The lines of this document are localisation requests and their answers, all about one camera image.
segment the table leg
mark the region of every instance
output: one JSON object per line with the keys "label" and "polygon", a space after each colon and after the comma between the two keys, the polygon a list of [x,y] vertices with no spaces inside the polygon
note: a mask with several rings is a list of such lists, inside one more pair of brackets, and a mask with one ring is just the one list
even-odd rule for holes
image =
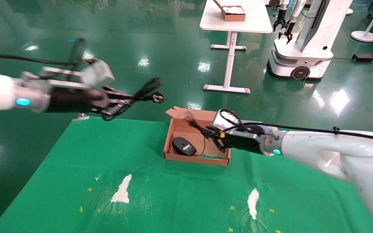
{"label": "table leg", "polygon": [[[230,48],[230,40],[231,40],[231,31],[227,34],[227,43],[226,45],[219,45],[219,44],[211,44],[210,49],[229,49]],[[237,50],[247,50],[246,46],[235,46]]]}
{"label": "table leg", "polygon": [[234,53],[235,53],[236,40],[237,40],[237,32],[233,31],[231,32],[230,41],[228,43],[229,50],[228,50],[228,57],[227,57],[227,67],[225,68],[224,86],[215,86],[215,85],[205,84],[203,87],[204,90],[228,91],[228,92],[250,94],[249,88],[230,87],[232,64],[234,63],[234,56],[235,56]]}

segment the white floor lamp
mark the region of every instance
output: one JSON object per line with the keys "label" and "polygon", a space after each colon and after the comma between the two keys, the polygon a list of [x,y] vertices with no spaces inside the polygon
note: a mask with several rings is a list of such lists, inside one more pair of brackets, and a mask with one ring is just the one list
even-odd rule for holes
{"label": "white floor lamp", "polygon": [[354,31],[351,33],[351,37],[358,41],[372,43],[373,33],[369,32],[372,27],[373,27],[373,19],[370,22],[369,26],[367,27],[366,31]]}

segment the white table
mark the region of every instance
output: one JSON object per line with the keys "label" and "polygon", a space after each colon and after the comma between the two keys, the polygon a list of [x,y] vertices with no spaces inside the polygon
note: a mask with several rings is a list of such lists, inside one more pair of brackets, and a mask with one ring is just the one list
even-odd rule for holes
{"label": "white table", "polygon": [[226,45],[211,45],[212,49],[228,49],[227,67],[225,69],[224,86],[205,84],[204,90],[229,91],[250,94],[249,88],[230,87],[232,64],[236,49],[246,50],[245,46],[236,46],[237,32],[271,33],[270,19],[263,0],[221,0],[224,6],[240,5],[246,16],[244,22],[225,22],[221,9],[213,0],[207,0],[199,27],[203,30],[228,31]]}

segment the table foot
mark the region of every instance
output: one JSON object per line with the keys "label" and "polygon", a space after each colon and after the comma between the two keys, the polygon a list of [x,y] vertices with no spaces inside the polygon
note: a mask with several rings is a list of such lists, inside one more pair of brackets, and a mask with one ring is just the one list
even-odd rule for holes
{"label": "table foot", "polygon": [[72,119],[71,121],[83,121],[89,119],[90,116],[85,113],[79,113],[79,116],[77,118]]}
{"label": "table foot", "polygon": [[[219,44],[211,44],[210,45],[210,49],[229,49],[229,48],[230,47],[226,46],[226,45],[219,45]],[[235,49],[236,50],[244,50],[244,51],[246,51],[247,47],[246,46],[235,46]]]}
{"label": "table foot", "polygon": [[208,85],[208,84],[204,85],[203,90],[214,90],[214,91],[237,92],[237,93],[250,94],[249,88],[241,88],[241,87],[224,88],[223,86],[215,86],[215,85]]}

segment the open cardboard box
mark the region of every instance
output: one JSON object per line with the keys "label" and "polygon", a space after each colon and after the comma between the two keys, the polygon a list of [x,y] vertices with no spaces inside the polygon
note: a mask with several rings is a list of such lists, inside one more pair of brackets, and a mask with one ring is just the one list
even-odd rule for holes
{"label": "open cardboard box", "polygon": [[[166,111],[166,113],[172,116],[163,151],[166,160],[203,163],[225,167],[228,166],[231,149],[228,148],[225,152],[220,152],[215,144],[211,140],[205,139],[198,129],[188,125],[188,119],[193,118],[202,127],[209,126],[211,125],[216,112],[184,109],[175,106],[173,109]],[[183,137],[187,139],[197,149],[197,154],[201,154],[205,145],[203,155],[206,156],[178,155],[172,147],[172,140],[175,137]]]}
{"label": "open cardboard box", "polygon": [[[245,12],[241,6],[222,6],[220,0],[214,0],[217,6],[221,9],[222,18],[224,21],[231,22],[231,21],[245,21]],[[230,14],[224,10],[224,7],[239,7],[243,10],[243,14]]]}

